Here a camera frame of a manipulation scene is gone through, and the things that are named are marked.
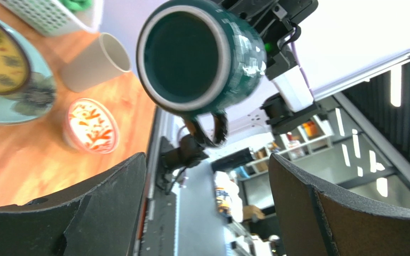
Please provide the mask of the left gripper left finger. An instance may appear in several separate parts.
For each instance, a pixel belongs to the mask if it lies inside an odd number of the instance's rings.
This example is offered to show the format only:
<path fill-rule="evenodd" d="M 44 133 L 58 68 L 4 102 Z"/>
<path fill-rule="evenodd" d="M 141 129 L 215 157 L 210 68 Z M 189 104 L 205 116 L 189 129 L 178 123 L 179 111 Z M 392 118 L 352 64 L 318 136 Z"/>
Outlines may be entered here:
<path fill-rule="evenodd" d="M 129 255 L 146 180 L 137 153 L 25 205 L 0 207 L 0 255 Z"/>

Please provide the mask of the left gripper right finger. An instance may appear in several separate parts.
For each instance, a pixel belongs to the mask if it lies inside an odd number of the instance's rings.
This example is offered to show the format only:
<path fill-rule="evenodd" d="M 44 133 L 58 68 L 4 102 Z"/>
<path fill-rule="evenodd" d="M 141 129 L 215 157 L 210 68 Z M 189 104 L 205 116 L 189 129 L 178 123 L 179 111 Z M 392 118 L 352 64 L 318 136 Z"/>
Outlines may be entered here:
<path fill-rule="evenodd" d="M 355 194 L 276 154 L 269 180 L 288 255 L 410 255 L 410 209 Z"/>

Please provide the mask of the light blue flower plate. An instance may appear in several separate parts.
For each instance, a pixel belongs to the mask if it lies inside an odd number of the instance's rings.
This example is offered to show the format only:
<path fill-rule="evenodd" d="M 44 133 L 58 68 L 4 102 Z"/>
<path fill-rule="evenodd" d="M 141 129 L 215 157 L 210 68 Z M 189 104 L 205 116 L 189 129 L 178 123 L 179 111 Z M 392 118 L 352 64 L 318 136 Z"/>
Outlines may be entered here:
<path fill-rule="evenodd" d="M 38 50 L 19 32 L 0 20 L 25 51 L 31 77 L 21 91 L 0 95 L 0 125 L 27 123 L 48 113 L 57 97 L 54 75 Z"/>

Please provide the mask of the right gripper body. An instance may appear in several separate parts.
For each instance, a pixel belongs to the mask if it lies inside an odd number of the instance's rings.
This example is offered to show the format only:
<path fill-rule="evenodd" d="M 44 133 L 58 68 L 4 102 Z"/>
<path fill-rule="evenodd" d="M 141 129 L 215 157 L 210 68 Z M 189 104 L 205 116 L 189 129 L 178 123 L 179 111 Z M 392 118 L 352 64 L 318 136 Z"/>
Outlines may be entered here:
<path fill-rule="evenodd" d="M 267 54 L 266 77 L 273 80 L 297 66 L 288 45 L 301 35 L 299 23 L 318 7 L 314 0 L 219 1 L 224 9 L 248 22 L 260 35 Z"/>

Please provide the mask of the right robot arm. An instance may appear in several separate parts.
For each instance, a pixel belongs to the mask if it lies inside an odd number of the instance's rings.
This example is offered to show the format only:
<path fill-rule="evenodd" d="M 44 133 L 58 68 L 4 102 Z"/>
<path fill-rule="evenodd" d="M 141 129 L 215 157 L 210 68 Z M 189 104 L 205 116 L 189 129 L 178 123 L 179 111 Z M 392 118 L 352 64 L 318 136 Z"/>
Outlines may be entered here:
<path fill-rule="evenodd" d="M 148 96 L 181 117 L 189 134 L 161 154 L 161 173 L 207 158 L 235 127 L 225 109 L 248 98 L 266 77 L 278 89 L 261 105 L 281 134 L 319 112 L 290 46 L 317 1 L 167 1 L 147 18 L 137 43 L 137 70 Z"/>

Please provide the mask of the beige cup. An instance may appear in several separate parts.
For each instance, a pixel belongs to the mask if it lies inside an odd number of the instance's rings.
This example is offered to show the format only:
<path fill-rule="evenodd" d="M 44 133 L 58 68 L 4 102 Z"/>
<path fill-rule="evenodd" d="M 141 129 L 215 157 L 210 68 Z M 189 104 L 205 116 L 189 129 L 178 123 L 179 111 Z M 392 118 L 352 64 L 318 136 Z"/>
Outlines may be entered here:
<path fill-rule="evenodd" d="M 60 71 L 63 84 L 79 93 L 131 71 L 131 60 L 121 42 L 100 34 Z"/>

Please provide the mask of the red white patterned bowl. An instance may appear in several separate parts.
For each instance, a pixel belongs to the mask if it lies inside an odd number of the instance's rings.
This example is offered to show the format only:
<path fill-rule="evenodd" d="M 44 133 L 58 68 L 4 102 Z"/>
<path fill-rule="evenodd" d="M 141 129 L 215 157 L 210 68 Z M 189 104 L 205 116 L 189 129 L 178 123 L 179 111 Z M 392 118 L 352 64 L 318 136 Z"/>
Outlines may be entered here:
<path fill-rule="evenodd" d="M 109 154 L 119 145 L 120 131 L 113 115 L 104 105 L 90 98 L 79 98 L 67 110 L 63 138 L 76 150 Z"/>

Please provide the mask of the dark green mug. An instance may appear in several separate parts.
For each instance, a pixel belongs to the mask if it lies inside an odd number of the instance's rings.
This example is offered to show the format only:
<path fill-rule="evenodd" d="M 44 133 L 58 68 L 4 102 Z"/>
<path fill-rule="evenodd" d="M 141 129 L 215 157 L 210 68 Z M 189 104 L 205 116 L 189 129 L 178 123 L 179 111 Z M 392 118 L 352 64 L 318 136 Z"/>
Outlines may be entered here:
<path fill-rule="evenodd" d="M 212 1 L 163 3 L 143 25 L 136 50 L 148 96 L 210 148 L 226 141 L 225 109 L 256 90 L 266 62 L 256 30 Z"/>

